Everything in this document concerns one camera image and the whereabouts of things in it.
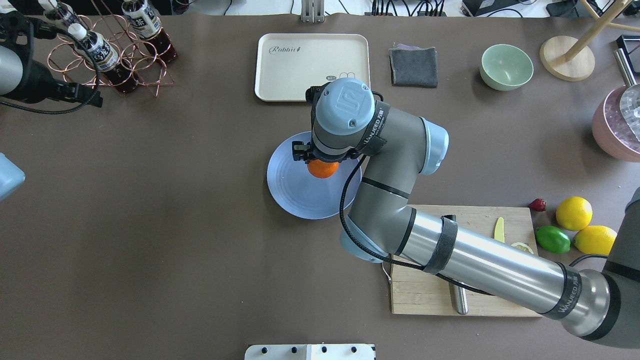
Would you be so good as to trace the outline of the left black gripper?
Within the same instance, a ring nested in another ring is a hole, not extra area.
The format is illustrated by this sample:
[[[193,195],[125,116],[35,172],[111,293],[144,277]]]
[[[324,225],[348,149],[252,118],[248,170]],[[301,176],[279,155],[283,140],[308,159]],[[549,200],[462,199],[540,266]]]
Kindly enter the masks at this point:
[[[55,39],[59,28],[19,11],[2,13],[0,18],[1,96],[27,104],[49,99],[103,107],[98,88],[55,79],[48,67],[34,60],[34,38]]]

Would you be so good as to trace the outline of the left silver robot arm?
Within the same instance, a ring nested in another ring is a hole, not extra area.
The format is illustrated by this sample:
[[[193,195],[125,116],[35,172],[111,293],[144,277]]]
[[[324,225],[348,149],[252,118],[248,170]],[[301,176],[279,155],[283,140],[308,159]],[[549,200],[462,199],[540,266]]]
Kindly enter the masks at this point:
[[[86,50],[75,36],[39,18],[25,16],[13,7],[1,9],[0,26],[1,96],[25,104],[37,104],[43,100],[78,104],[61,111],[44,111],[7,101],[2,101],[2,105],[50,116],[75,112],[87,105],[102,107],[103,98],[98,84],[90,88],[81,83],[55,79],[47,66],[34,60],[34,38],[52,40],[57,35],[65,35]]]

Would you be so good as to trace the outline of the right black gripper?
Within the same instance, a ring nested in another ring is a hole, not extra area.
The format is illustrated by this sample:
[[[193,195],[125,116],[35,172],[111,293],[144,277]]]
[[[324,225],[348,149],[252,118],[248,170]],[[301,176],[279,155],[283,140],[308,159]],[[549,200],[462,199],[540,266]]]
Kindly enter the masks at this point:
[[[320,160],[325,163],[330,162],[329,155],[320,150],[313,140],[314,126],[316,123],[316,105],[326,87],[327,85],[315,85],[305,91],[305,100],[308,104],[311,104],[311,140],[306,143],[303,141],[292,142],[292,158],[294,161],[304,161],[306,164],[314,160]]]

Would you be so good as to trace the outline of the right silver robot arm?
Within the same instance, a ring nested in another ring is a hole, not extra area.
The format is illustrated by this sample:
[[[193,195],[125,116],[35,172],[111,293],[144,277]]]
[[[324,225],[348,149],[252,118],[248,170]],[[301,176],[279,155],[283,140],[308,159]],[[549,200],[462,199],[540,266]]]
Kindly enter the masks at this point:
[[[450,137],[441,126],[375,100],[351,77],[312,86],[305,98],[311,139],[292,144],[293,160],[368,161],[349,214],[339,215],[357,256],[389,264],[400,256],[404,267],[523,306],[585,341],[639,347],[638,191],[602,271],[578,271],[409,205],[416,178],[445,158]]]

